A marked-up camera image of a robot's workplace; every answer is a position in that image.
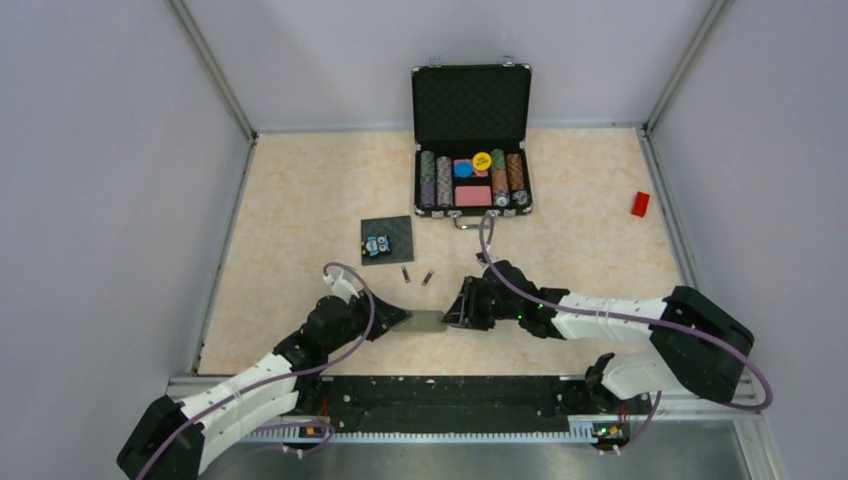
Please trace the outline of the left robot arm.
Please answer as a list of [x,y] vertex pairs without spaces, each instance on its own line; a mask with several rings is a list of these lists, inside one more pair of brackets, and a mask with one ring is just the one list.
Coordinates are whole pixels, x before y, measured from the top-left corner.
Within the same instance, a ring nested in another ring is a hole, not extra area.
[[199,478],[272,417],[314,410],[321,388],[307,376],[331,367],[331,354],[374,341],[411,316],[366,292],[319,299],[298,329],[246,370],[180,400],[154,400],[119,451],[118,468],[130,479]]

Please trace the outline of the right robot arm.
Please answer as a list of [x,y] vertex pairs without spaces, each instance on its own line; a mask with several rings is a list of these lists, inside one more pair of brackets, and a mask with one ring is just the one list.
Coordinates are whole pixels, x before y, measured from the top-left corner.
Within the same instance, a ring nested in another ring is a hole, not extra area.
[[506,260],[467,276],[443,324],[486,331],[515,320],[537,338],[605,339],[634,347],[607,353],[586,372],[586,397],[600,412],[654,391],[685,389],[720,404],[732,401],[753,333],[700,291],[677,286],[660,298],[601,299],[537,287]]

